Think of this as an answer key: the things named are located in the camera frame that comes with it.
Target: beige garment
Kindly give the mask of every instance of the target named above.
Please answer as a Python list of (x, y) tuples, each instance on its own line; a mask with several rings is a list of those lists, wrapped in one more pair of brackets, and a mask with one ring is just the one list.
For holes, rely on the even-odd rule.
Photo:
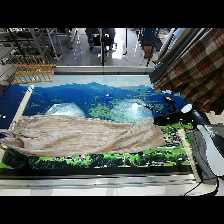
[(138, 124), (65, 115), (22, 117), (0, 143), (34, 156), (73, 156), (139, 152), (165, 144), (159, 126), (147, 118)]

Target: glass tabletop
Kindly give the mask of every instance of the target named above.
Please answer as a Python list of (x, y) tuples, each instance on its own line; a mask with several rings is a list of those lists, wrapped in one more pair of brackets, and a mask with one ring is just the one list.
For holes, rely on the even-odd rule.
[[(11, 124), (28, 86), (11, 85), (0, 99), (1, 129)], [(178, 94), (156, 93), (147, 75), (54, 75), (52, 82), (35, 83), (23, 115), (65, 114), (137, 123), (178, 112), (186, 104)], [(177, 135), (181, 128), (188, 138), (191, 124), (162, 125), (166, 145), (139, 153), (35, 157), (10, 149), (0, 158), (0, 176), (190, 174), (190, 159)]]

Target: plaid cloth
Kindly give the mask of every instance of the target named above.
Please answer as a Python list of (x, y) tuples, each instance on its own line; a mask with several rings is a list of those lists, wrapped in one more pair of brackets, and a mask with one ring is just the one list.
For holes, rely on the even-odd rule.
[(157, 92), (180, 92), (203, 111), (224, 110), (224, 28), (212, 28), (154, 83)]

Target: brown plaid fabric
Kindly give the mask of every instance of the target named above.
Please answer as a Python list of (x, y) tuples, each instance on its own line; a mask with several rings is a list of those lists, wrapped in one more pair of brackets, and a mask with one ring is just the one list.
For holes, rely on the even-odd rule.
[(203, 112), (224, 110), (224, 28), (212, 28), (154, 83), (172, 90)]

